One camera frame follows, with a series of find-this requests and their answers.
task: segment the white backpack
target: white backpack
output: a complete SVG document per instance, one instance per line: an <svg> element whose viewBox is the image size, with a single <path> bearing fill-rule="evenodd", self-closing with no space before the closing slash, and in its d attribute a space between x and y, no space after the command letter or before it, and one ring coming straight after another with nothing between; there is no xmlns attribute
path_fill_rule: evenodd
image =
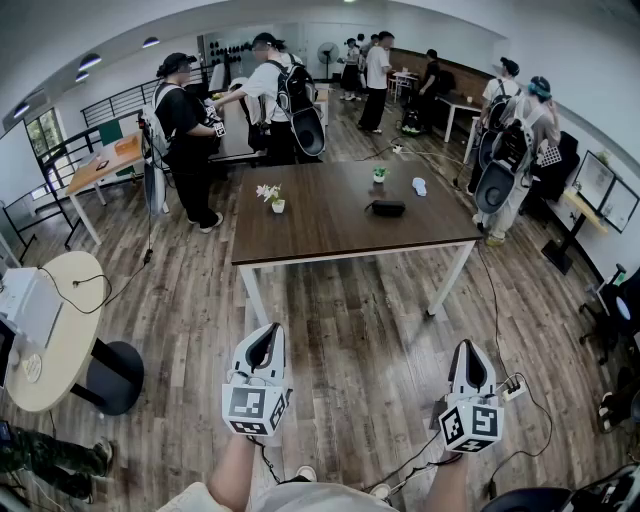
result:
<svg viewBox="0 0 640 512"><path fill-rule="evenodd" d="M169 152L169 149L171 148L171 141L175 136L175 130L169 137L165 136L160 120L158 119L158 116L156 116L156 110L167 93L174 89L181 89L178 85L168 84L164 89L162 89L162 91L160 91L156 98L158 88L162 85L163 84L160 84L154 89L153 95L151 96L151 103L147 103L142 107L141 115L149 130L149 138L154 152L153 160L157 162L160 162L162 157L166 156Z"/></svg>

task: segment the round table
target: round table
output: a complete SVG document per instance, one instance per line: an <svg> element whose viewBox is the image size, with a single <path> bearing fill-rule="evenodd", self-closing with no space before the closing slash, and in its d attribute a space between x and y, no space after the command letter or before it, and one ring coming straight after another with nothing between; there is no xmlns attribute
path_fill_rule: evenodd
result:
<svg viewBox="0 0 640 512"><path fill-rule="evenodd" d="M55 279L60 294L80 309L90 311L104 301L106 282L103 278L73 285L73 281L103 273L91 254L69 252L44 265L44 269ZM46 272L41 272L50 279ZM123 414L135 404L144 380L142 359L127 343L105 344L96 338L102 308L86 315L63 301L44 349L24 340L18 342L16 337L14 346L20 354L20 363L7 368L5 387L18 407L29 412L46 411L69 392L111 416ZM36 353L42 358L42 371L36 382L29 383L22 361ZM85 388L76 381L87 364Z"/></svg>

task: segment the plant pot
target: plant pot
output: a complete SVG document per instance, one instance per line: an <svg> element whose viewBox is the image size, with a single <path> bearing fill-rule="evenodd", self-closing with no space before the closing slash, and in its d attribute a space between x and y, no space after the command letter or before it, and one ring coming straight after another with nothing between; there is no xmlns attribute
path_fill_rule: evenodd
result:
<svg viewBox="0 0 640 512"><path fill-rule="evenodd" d="M271 209L274 213L282 213L284 211L284 199L279 199L278 201L274 201L271 203Z"/></svg>

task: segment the white pants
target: white pants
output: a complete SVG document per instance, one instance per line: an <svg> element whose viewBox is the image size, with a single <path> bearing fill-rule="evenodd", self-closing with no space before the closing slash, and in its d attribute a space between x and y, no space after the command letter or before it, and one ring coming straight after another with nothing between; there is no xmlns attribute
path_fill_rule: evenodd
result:
<svg viewBox="0 0 640 512"><path fill-rule="evenodd" d="M494 238L504 239L513 221L516 219L516 215L518 215L522 201L524 201L524 198L527 197L529 193L529 179L523 179L523 177L524 171L518 171L516 173L515 185L509 193L509 197L507 197L507 200L502 205L502 208L500 208L497 213L488 215L478 210L478 215L475 219L481 221L485 227L489 228L489 234Z"/></svg>

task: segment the window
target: window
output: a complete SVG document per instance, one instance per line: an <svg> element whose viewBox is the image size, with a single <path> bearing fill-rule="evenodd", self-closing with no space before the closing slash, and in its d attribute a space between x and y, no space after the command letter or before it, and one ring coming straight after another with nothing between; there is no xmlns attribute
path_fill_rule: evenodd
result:
<svg viewBox="0 0 640 512"><path fill-rule="evenodd" d="M58 126L58 120L53 109L47 110L40 117L31 121L27 125L27 133L29 134L31 144L33 145L33 150L38 157L42 156L51 148L54 148L62 142L60 126ZM43 162L46 162L48 157L44 157L42 160ZM49 179L51 180L51 184L55 190L58 190L71 182L73 168L68 167L65 170L62 170L69 164L70 162L67 156L60 157L55 161L55 169L51 169L49 171ZM31 192L31 197L33 199L38 199L47 195L49 192L49 186L45 185L44 187L40 187L39 189Z"/></svg>

